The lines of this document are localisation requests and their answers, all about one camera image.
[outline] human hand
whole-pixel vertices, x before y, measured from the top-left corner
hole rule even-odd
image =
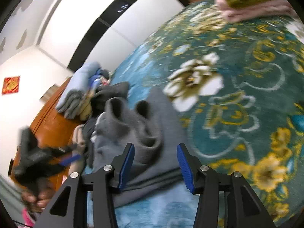
[[[47,187],[39,193],[38,198],[28,190],[22,191],[21,197],[24,201],[30,203],[34,212],[42,212],[54,194],[55,190],[52,183],[48,181]]]

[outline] person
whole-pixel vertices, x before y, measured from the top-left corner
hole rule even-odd
[[[38,198],[28,190],[22,191],[21,198],[25,203],[29,203],[29,208],[32,212],[39,214],[45,209],[54,194],[55,189],[52,183],[48,181],[46,188],[39,193]],[[22,211],[22,217],[26,226],[34,226],[35,221],[28,213],[27,209]]]

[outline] screw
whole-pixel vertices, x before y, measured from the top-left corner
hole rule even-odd
[[[233,175],[234,175],[235,177],[241,177],[241,176],[242,176],[242,173],[240,173],[239,171],[235,171],[235,172],[233,173]]]
[[[209,170],[209,167],[206,166],[206,165],[201,165],[200,170],[201,171],[207,171],[207,170]]]
[[[75,172],[75,171],[72,172],[71,175],[70,175],[71,178],[76,178],[78,176],[79,176],[78,172]]]
[[[109,170],[112,170],[112,169],[113,169],[113,166],[110,165],[110,164],[107,164],[107,165],[105,165],[105,166],[103,167],[103,169],[104,169],[105,171],[109,171]]]

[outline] black cable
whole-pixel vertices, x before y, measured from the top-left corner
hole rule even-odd
[[[29,227],[29,228],[33,228],[32,226],[27,226],[27,225],[25,225],[25,224],[23,224],[23,223],[20,223],[20,222],[18,222],[18,221],[15,221],[15,220],[13,220],[14,222],[16,222],[16,223],[18,223],[18,224],[20,224],[20,225],[23,225],[23,226],[26,226],[26,227]]]

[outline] teal bedsheet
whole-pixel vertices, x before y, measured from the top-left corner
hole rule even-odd
[[[160,86],[179,111],[187,146],[218,172],[240,171],[278,225],[304,203],[302,42],[303,25],[290,17],[228,24],[206,0],[163,24],[111,83],[130,83],[130,107]],[[197,203],[178,183],[117,208],[117,221],[120,228],[192,227]]]

